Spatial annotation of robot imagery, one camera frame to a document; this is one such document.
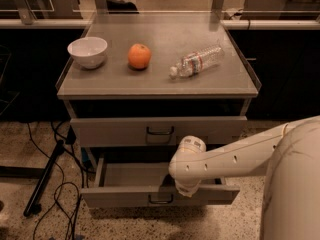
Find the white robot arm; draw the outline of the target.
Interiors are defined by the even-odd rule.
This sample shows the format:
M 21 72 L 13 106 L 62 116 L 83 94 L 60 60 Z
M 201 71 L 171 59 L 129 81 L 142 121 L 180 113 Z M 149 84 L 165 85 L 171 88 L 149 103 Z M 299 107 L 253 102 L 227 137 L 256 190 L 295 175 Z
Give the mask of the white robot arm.
M 169 163 L 178 192 L 203 180 L 263 175 L 260 240 L 320 240 L 320 117 L 284 123 L 208 151 L 184 137 Z

